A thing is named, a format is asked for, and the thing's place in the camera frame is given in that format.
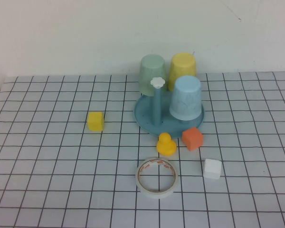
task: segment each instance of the grid mat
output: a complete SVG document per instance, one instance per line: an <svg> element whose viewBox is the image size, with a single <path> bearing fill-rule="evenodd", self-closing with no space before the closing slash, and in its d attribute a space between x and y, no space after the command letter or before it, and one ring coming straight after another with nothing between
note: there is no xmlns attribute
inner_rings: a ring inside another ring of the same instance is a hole
<svg viewBox="0 0 285 228"><path fill-rule="evenodd" d="M0 92L0 227L284 228L285 72L201 74L204 145L181 140L168 159L171 196L136 188L138 164L158 156L133 107L138 76L7 78ZM86 127L105 111L103 132ZM205 158L223 161L204 179ZM159 187L165 176L147 175Z"/></svg>

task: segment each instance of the double-sided tape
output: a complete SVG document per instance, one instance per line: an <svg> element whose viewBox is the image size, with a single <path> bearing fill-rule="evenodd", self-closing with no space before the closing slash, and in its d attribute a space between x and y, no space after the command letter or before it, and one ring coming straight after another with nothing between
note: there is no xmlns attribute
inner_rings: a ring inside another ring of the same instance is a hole
<svg viewBox="0 0 285 228"><path fill-rule="evenodd" d="M153 190L148 190L146 187L142 185L140 176L145 169L149 168L152 165L160 165L171 171L174 181L173 181L173 184L167 190L153 191ZM137 168L135 177L136 177L136 185L141 191L141 193L153 199L162 199L162 198L165 198L171 195L174 192L174 189L177 187L178 178L179 178L175 167L171 163L169 163L166 159L162 159L162 158L149 158L145 160L141 164L141 166Z"/></svg>

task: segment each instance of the toy block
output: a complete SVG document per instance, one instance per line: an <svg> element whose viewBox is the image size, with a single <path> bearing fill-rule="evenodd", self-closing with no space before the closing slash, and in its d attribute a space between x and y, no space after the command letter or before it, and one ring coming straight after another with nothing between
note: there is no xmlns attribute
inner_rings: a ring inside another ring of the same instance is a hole
<svg viewBox="0 0 285 228"><path fill-rule="evenodd" d="M103 131L104 122L104 114L102 112L89 112L87 126L90 131Z"/></svg>
<svg viewBox="0 0 285 228"><path fill-rule="evenodd" d="M222 170L222 162L213 159L206 159L204 163L205 178L218 179Z"/></svg>
<svg viewBox="0 0 285 228"><path fill-rule="evenodd" d="M181 139L188 150L193 151L203 145L204 136L196 127L192 127L182 133Z"/></svg>

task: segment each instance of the yellow rubber duck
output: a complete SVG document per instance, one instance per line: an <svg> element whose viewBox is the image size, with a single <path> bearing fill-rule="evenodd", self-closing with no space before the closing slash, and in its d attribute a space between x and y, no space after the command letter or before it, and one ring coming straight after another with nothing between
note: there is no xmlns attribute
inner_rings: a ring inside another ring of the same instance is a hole
<svg viewBox="0 0 285 228"><path fill-rule="evenodd" d="M168 133L163 132L158 137L156 149L158 153L170 156L176 152L176 143L171 139L171 136Z"/></svg>

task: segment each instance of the white cube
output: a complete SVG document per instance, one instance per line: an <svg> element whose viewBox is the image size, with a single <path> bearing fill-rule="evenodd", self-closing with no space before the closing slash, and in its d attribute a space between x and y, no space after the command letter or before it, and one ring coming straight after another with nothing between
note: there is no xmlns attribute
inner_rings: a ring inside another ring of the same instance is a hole
<svg viewBox="0 0 285 228"><path fill-rule="evenodd" d="M218 179L222 170L222 162L213 159L206 159L204 163L204 177Z"/></svg>

